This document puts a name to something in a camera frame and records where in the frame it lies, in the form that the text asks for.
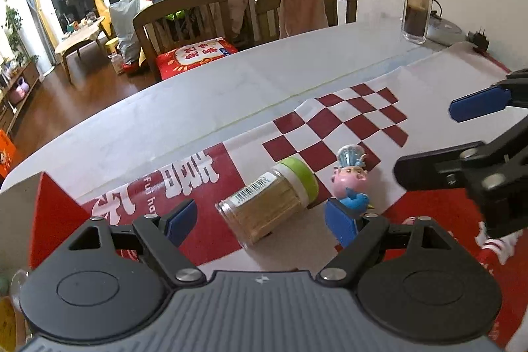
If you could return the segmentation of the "black power plug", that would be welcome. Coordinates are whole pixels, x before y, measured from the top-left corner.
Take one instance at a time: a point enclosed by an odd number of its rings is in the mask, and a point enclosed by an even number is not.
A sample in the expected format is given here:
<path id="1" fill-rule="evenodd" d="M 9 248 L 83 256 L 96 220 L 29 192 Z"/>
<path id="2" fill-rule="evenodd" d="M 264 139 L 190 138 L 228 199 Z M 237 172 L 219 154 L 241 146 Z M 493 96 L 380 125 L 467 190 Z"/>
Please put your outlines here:
<path id="1" fill-rule="evenodd" d="M 489 48 L 489 39 L 485 34 L 484 29 L 479 29 L 478 31 L 467 33 L 467 41 L 474 45 L 474 50 L 477 53 L 487 53 Z"/>

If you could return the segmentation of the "pink pig chef figurine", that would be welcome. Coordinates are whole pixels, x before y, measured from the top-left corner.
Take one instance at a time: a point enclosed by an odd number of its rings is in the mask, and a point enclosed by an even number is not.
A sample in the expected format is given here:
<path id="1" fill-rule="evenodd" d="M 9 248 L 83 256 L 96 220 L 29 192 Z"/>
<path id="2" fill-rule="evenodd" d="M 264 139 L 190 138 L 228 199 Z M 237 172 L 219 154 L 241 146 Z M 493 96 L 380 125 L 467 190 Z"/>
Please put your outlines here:
<path id="1" fill-rule="evenodd" d="M 359 145 L 344 145 L 337 152 L 337 166 L 331 177 L 331 191 L 349 212 L 359 219 L 371 203 L 366 170 L 366 152 Z"/>

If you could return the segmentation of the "green potted plant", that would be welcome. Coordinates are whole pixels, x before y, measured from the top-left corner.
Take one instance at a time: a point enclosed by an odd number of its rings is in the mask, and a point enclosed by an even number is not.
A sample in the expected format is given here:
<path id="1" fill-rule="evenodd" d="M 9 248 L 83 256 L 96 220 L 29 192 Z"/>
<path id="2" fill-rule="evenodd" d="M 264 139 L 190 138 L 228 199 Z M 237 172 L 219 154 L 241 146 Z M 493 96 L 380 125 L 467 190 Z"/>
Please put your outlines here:
<path id="1" fill-rule="evenodd" d="M 23 43 L 20 32 L 22 29 L 22 20 L 18 11 L 10 6 L 6 6 L 5 26 L 7 31 L 8 44 L 14 53 L 14 60 L 20 65 L 26 62 L 36 63 L 39 57 L 35 54 L 29 54 Z"/>

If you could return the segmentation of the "yellow giraffe toy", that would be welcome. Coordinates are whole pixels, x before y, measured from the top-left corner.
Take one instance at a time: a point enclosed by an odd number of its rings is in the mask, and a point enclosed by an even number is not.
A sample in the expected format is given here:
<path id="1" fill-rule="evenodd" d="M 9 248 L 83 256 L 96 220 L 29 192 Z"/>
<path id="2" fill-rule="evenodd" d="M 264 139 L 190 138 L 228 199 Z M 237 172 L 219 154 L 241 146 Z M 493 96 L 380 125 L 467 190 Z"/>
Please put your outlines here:
<path id="1" fill-rule="evenodd" d="M 111 17 L 108 7 L 104 4 L 103 0 L 94 0 L 94 4 L 97 8 L 99 17 L 102 18 L 102 26 L 108 39 L 113 35 Z"/>

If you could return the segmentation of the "orange gift box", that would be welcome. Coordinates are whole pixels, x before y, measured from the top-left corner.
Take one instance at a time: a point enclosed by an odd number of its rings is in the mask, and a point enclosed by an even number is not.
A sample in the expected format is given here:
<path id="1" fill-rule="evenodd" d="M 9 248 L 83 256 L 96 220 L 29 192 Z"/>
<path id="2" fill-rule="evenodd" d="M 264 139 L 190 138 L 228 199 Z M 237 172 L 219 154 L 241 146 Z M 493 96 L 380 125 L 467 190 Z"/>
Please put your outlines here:
<path id="1" fill-rule="evenodd" d="M 4 180 L 10 173 L 17 149 L 8 135 L 0 130 L 0 176 Z"/>

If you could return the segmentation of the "white coffee table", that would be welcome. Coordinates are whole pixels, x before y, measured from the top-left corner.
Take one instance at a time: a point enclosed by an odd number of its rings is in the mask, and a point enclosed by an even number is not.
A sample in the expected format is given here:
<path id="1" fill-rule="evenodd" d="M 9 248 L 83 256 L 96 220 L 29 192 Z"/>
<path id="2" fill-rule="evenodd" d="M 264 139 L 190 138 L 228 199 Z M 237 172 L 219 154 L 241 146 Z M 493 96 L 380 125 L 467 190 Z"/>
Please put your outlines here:
<path id="1" fill-rule="evenodd" d="M 92 24 L 78 29 L 73 34 L 71 34 L 66 39 L 63 39 L 55 48 L 54 54 L 55 57 L 60 61 L 60 64 L 63 66 L 66 78 L 69 83 L 72 83 L 72 77 L 70 69 L 67 62 L 67 56 L 71 53 L 77 53 L 78 57 L 80 56 L 80 50 L 82 47 L 95 42 L 99 49 L 102 50 L 101 43 L 98 40 L 100 33 L 104 33 L 104 27 L 102 23 L 104 21 L 103 17 L 99 17 Z"/>

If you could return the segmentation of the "pink toy kettle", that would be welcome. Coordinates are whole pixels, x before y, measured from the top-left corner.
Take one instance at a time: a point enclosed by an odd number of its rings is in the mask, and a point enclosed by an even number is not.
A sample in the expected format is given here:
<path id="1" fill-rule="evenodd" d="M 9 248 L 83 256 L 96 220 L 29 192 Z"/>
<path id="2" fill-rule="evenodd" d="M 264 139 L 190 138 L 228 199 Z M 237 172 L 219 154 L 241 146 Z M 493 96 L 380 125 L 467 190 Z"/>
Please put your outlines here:
<path id="1" fill-rule="evenodd" d="M 26 82 L 24 77 L 18 78 L 14 85 L 14 88 L 11 90 L 11 93 L 9 95 L 9 100 L 11 104 L 17 105 L 21 100 L 24 99 L 29 90 L 29 84 Z"/>

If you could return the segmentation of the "red printed seat cushion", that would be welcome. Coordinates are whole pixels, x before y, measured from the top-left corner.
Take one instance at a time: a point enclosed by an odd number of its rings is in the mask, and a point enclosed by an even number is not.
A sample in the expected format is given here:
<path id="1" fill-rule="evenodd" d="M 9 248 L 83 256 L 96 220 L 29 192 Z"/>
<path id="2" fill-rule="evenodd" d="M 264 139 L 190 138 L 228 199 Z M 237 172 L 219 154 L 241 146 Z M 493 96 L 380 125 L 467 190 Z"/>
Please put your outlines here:
<path id="1" fill-rule="evenodd" d="M 212 38 L 161 53 L 156 58 L 156 64 L 161 78 L 168 80 L 237 52 L 225 38 Z"/>

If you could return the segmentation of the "red white table mat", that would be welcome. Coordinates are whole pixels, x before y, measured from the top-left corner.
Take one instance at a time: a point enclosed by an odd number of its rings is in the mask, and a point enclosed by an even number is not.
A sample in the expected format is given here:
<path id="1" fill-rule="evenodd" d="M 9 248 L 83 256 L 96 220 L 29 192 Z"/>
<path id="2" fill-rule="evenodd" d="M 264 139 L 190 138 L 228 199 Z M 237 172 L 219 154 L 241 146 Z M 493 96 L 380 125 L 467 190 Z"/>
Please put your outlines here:
<path id="1" fill-rule="evenodd" d="M 451 100 L 501 80 L 492 62 L 468 45 L 451 47 L 352 87 L 309 98 L 286 115 L 167 164 L 85 203 L 117 225 L 147 213 L 164 214 L 186 198 L 198 219 L 182 252 L 206 274 L 215 271 L 318 271 L 340 251 L 344 220 L 328 229 L 330 197 L 347 189 L 366 194 L 371 208 L 393 222 L 434 218 L 499 282 L 503 306 L 491 337 L 508 351 L 527 348 L 527 235 L 490 239 L 461 189 L 404 191 L 396 160 L 471 141 L 491 141 L 523 119 L 508 108 L 471 121 L 453 121 Z M 258 242 L 247 239 L 244 201 L 264 188 L 283 160 L 309 167 L 318 181 L 312 203 Z"/>

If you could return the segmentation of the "pink heart dish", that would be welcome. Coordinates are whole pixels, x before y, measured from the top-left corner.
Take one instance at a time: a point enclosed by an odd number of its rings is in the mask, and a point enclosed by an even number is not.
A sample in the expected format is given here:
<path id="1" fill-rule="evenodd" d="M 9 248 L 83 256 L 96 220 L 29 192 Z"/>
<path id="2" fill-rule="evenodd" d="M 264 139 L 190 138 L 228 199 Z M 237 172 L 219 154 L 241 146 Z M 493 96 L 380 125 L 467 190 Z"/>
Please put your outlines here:
<path id="1" fill-rule="evenodd" d="M 16 315 L 8 297 L 0 300 L 0 349 L 2 352 L 14 352 L 17 347 Z"/>

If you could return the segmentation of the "grey plastic bag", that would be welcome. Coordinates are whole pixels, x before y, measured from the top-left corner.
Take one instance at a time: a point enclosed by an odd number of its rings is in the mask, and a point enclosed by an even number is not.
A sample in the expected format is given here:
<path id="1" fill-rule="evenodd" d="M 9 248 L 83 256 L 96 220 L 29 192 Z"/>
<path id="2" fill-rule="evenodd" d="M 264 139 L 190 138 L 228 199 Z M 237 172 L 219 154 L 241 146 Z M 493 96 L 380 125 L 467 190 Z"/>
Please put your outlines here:
<path id="1" fill-rule="evenodd" d="M 132 23 L 140 11 L 140 0 L 120 0 L 109 6 L 111 23 L 118 38 L 117 48 L 126 63 L 137 62 L 140 57 L 141 44 Z"/>

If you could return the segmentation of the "wooden chair with cushion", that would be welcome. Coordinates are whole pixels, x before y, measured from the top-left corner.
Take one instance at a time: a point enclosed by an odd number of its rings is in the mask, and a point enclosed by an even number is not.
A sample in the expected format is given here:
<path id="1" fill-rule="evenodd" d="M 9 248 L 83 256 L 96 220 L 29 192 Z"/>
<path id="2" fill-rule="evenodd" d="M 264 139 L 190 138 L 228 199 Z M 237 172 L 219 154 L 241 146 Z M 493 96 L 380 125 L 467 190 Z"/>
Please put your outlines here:
<path id="1" fill-rule="evenodd" d="M 163 0 L 138 13 L 132 23 L 157 82 L 163 81 L 156 64 L 161 53 L 212 38 L 232 44 L 227 0 Z"/>

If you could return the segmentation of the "toothpick jar green lid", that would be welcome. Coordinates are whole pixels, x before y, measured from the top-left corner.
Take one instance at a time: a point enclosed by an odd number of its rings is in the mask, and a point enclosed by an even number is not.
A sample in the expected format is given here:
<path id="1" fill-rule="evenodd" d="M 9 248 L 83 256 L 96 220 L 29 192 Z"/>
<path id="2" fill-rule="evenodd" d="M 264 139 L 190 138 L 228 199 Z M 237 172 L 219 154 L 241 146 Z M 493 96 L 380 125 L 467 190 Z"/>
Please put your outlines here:
<path id="1" fill-rule="evenodd" d="M 258 179 L 216 203 L 239 244 L 253 246 L 318 197 L 317 178 L 310 167 L 287 157 Z"/>

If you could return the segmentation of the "yellow stool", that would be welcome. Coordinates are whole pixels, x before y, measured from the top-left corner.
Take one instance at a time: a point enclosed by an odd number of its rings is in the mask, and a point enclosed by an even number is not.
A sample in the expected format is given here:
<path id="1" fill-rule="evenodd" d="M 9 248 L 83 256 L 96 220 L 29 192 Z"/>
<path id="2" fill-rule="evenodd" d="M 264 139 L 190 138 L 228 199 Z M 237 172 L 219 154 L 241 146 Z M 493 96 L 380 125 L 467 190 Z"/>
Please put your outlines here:
<path id="1" fill-rule="evenodd" d="M 113 55 L 114 53 L 117 53 L 118 44 L 119 44 L 119 38 L 111 38 L 107 40 L 105 44 L 107 53 L 109 55 Z"/>

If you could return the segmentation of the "clear jar silver lid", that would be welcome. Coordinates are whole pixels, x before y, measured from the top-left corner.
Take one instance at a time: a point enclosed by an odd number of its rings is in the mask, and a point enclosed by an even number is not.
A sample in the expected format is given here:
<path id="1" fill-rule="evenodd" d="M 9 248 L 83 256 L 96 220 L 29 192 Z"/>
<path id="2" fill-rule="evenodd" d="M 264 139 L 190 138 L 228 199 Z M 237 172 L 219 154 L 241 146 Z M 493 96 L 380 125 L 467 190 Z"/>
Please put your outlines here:
<path id="1" fill-rule="evenodd" d="M 11 279 L 9 295 L 14 306 L 15 322 L 17 329 L 17 344 L 24 345 L 28 338 L 31 338 L 30 330 L 26 318 L 21 311 L 20 292 L 21 287 L 29 277 L 29 272 L 23 269 L 18 270 Z"/>

